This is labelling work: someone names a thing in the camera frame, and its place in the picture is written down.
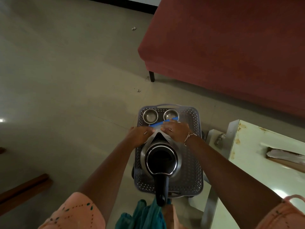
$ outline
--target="gray basket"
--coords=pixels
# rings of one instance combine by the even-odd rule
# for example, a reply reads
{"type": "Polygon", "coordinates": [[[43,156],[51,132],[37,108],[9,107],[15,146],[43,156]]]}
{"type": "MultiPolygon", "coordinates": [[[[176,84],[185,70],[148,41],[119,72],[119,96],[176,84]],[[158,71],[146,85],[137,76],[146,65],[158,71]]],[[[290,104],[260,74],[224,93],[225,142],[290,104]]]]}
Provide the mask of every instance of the gray basket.
{"type": "MultiPolygon", "coordinates": [[[[163,121],[163,114],[168,109],[175,109],[179,113],[179,121],[189,124],[190,129],[201,137],[200,117],[196,108],[189,106],[180,106],[175,104],[162,104],[157,106],[145,106],[139,110],[138,126],[148,126],[143,121],[143,113],[146,109],[155,109],[158,114],[158,122],[163,121]]],[[[142,192],[155,193],[154,180],[148,176],[141,168],[141,150],[142,146],[135,150],[135,172],[134,181],[135,186],[142,192]]],[[[181,196],[195,196],[200,194],[203,189],[203,173],[199,162],[191,154],[188,147],[185,146],[185,151],[181,153],[182,165],[178,175],[170,178],[169,193],[172,193],[169,198],[176,198],[181,196]]]]}

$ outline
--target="tiled floor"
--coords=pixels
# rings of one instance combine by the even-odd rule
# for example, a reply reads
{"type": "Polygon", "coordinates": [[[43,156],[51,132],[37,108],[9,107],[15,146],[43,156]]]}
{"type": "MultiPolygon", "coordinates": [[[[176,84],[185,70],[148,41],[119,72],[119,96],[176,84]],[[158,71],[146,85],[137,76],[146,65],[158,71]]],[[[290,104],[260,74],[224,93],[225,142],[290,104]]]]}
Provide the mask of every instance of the tiled floor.
{"type": "MultiPolygon", "coordinates": [[[[204,131],[243,119],[305,141],[304,122],[156,74],[137,47],[153,16],[88,0],[0,0],[0,192],[48,173],[54,185],[0,217],[0,228],[41,224],[136,124],[140,107],[196,107],[204,131]]],[[[131,155],[108,228],[139,199],[131,155]]],[[[202,213],[173,201],[187,227],[202,213]]]]}

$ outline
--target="hand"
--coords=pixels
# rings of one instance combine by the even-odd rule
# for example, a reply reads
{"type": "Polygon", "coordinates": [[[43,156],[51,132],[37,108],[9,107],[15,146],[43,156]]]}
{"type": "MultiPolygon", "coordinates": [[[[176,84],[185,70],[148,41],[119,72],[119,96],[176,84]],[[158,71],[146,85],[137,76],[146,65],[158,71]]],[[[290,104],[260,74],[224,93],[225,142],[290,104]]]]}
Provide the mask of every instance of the hand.
{"type": "Polygon", "coordinates": [[[149,126],[131,127],[124,140],[130,142],[133,148],[136,148],[144,144],[154,132],[155,129],[149,126]]]}
{"type": "Polygon", "coordinates": [[[193,133],[187,123],[178,123],[175,120],[164,121],[161,131],[169,135],[174,141],[184,143],[188,134],[193,133]]]}

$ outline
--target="black handle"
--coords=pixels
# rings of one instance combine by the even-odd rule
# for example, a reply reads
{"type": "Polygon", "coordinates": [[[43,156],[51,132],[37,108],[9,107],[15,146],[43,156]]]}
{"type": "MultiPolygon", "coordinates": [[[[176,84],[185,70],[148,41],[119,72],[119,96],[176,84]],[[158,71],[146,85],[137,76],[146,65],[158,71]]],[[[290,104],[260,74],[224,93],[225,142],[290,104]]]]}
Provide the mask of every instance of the black handle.
{"type": "Polygon", "coordinates": [[[153,178],[157,204],[162,207],[167,203],[169,177],[165,174],[156,174],[153,178]]]}

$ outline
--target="teal fabric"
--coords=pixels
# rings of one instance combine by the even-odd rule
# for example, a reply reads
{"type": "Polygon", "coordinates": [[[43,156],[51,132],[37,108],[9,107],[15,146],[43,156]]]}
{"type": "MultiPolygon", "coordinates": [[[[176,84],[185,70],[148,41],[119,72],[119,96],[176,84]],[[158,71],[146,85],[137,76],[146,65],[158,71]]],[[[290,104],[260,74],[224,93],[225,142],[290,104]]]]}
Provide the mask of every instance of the teal fabric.
{"type": "Polygon", "coordinates": [[[141,199],[132,216],[128,213],[121,215],[115,229],[166,229],[161,209],[157,205],[156,198],[149,206],[141,199]]]}

